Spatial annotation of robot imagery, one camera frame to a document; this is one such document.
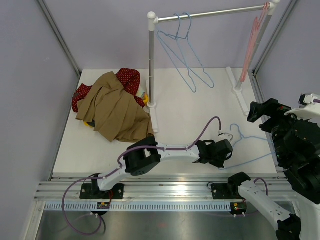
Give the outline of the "tan skirt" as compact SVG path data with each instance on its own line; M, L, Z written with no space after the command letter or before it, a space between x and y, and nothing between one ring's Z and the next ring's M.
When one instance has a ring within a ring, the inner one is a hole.
M150 115L113 72L103 74L78 104L76 120L94 122L94 131L109 142L135 143L154 135Z

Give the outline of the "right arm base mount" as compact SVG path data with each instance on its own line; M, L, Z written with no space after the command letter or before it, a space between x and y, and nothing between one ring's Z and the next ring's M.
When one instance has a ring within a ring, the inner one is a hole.
M214 200L244 200L244 198L240 196L236 185L209 182L207 186L211 190Z

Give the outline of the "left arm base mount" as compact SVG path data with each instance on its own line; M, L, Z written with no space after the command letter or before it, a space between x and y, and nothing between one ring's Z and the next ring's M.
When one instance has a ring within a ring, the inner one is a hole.
M82 200L122 200L124 197L124 185L116 184L111 190L100 190L92 183L84 183L81 186L79 198Z

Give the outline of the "red polka-dot skirt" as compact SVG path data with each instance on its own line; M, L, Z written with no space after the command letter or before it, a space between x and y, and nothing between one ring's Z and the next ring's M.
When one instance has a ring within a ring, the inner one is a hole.
M115 76L119 82L123 85L124 90L131 94L135 101L142 107L145 107L142 99L136 96L138 88L140 86L140 73L135 69L121 68ZM92 86L81 84L80 87L75 91L71 100L71 108L74 113L79 111L78 102L84 100L90 92Z

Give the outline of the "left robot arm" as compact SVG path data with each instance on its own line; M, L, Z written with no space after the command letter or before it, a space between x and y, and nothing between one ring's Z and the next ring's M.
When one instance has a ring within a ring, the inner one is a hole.
M210 164L223 168L225 161L233 155L229 140L196 140L186 146L172 146L158 143L154 136L146 137L131 145L122 153L118 166L110 173L94 175L91 180L91 198L110 198L113 187L128 176L149 173L162 162L182 162L184 164Z

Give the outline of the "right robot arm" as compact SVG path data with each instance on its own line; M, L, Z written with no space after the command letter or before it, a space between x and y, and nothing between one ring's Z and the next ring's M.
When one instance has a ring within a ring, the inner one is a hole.
M278 165L296 193L299 215L280 207L244 172L229 177L227 183L210 185L215 200L249 201L272 224L279 240L320 238L320 128L310 121L320 115L320 100L302 94L299 104L292 109L273 98L252 102L247 117L251 123L269 117L259 128L271 134Z

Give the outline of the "floral pastel skirt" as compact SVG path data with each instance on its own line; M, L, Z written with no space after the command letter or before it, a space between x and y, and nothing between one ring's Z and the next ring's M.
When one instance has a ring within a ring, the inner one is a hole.
M149 97L147 92L144 90L143 87L139 86L136 96L140 99L142 99L144 102L148 102L149 101Z

